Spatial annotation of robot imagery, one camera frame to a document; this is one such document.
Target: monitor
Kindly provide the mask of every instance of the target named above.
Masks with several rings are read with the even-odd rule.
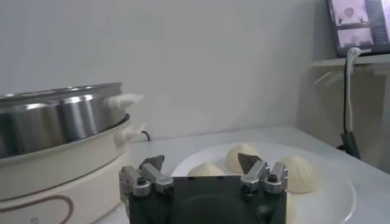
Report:
[[[390,53],[390,0],[327,0],[339,57],[351,47],[362,55]]]

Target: white shelf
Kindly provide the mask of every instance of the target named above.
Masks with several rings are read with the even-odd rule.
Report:
[[[314,61],[311,66],[314,68],[344,66],[345,58]],[[374,55],[359,57],[355,62],[356,65],[371,65],[371,64],[390,64],[390,54]]]

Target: countertop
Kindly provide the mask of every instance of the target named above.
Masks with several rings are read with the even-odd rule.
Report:
[[[216,145],[251,141],[289,145],[325,158],[329,165],[344,172],[355,186],[356,210],[347,223],[389,223],[390,175],[293,127],[258,128],[135,143],[129,147],[129,161],[132,164],[139,164],[145,157],[162,154],[165,155],[165,162],[161,171],[170,174],[183,159],[200,150]],[[96,224],[124,223],[129,221],[123,205],[96,222]]]

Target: stainless steel steamer pot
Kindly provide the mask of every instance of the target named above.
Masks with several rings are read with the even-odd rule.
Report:
[[[36,152],[106,131],[134,103],[122,83],[0,96],[0,158]]]

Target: steamed bun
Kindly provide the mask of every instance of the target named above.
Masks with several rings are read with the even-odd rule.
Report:
[[[288,191],[302,194],[318,188],[319,172],[309,161],[299,156],[289,156],[279,162],[288,169]]]
[[[223,176],[224,172],[212,163],[203,163],[188,172],[190,177],[198,176]]]
[[[238,154],[243,153],[243,154],[248,154],[248,155],[255,155],[259,156],[259,153],[250,145],[246,143],[241,143],[236,145],[234,148],[230,149],[229,152],[227,153],[226,160],[225,160],[225,165],[226,167],[236,173],[243,173],[243,169],[241,168],[241,165],[239,164],[238,161]]]

